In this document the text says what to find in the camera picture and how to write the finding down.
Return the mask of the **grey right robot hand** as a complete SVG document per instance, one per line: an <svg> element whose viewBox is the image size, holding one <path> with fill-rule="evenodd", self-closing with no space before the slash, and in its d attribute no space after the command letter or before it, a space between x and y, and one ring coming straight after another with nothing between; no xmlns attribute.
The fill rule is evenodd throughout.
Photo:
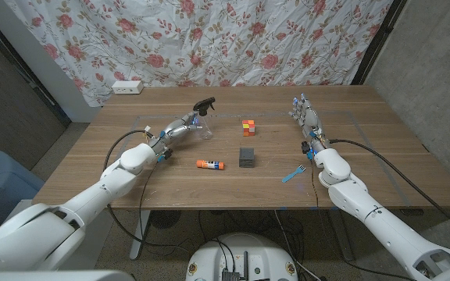
<svg viewBox="0 0 450 281"><path fill-rule="evenodd" d="M311 102L301 93L300 98L294 98L292 104L292 111L288 114L301 127L303 136L306 139L317 138L320 142L324 142L323 126Z"/></svg>

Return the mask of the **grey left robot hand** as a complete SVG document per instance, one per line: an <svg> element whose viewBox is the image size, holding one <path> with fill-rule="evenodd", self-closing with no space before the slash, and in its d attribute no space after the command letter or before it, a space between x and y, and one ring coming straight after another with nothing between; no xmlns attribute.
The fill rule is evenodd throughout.
<svg viewBox="0 0 450 281"><path fill-rule="evenodd" d="M185 136L189 131L201 130L202 126L194 124L197 114L196 111L193 111L173 121L161 132L159 139L164 144L171 144L175 140Z"/></svg>

